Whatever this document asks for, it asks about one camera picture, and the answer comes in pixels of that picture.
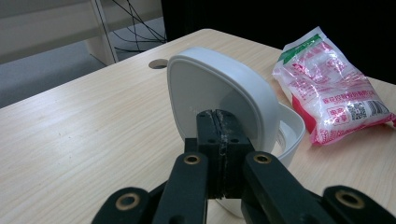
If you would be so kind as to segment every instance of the barcode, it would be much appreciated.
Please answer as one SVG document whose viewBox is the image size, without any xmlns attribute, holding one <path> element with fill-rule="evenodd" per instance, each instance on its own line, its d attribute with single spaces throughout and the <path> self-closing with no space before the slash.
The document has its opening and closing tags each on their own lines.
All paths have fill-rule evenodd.
<svg viewBox="0 0 396 224">
<path fill-rule="evenodd" d="M 367 118 L 366 110 L 363 103 L 347 105 L 346 107 L 350 113 L 350 116 L 352 117 L 352 120 Z"/>
<path fill-rule="evenodd" d="M 379 101 L 366 101 L 365 103 L 369 106 L 372 112 L 371 116 L 389 113 L 389 110 Z"/>
</svg>

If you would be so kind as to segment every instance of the white plastic container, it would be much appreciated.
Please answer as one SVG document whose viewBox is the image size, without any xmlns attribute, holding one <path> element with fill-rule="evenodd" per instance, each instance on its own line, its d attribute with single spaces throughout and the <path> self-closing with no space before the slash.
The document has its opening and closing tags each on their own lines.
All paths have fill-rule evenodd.
<svg viewBox="0 0 396 224">
<path fill-rule="evenodd" d="M 171 57 L 167 67 L 169 96 L 183 140 L 196 137 L 198 113 L 226 110 L 238 118 L 256 150 L 271 152 L 289 166 L 304 135 L 304 122 L 278 102 L 264 78 L 237 60 L 198 47 Z M 240 200 L 218 202 L 243 217 Z"/>
</svg>

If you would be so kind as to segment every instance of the container lid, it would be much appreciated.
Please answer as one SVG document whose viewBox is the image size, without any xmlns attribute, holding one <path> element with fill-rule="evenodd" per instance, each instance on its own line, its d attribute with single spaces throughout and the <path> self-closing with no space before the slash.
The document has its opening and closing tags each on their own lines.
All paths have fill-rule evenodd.
<svg viewBox="0 0 396 224">
<path fill-rule="evenodd" d="M 271 152 L 279 129 L 279 103 L 270 85 L 246 65 L 204 48 L 171 57 L 168 88 L 180 136 L 195 138 L 196 115 L 207 109 L 233 113 L 256 150 Z"/>
</svg>

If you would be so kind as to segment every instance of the plastic bag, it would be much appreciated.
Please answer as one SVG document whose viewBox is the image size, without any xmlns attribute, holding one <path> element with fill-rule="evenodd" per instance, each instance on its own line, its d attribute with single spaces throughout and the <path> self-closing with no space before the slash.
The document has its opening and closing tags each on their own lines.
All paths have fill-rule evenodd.
<svg viewBox="0 0 396 224">
<path fill-rule="evenodd" d="M 328 145 L 396 116 L 368 78 L 319 27 L 285 46 L 273 76 L 300 114 L 314 145 Z"/>
</svg>

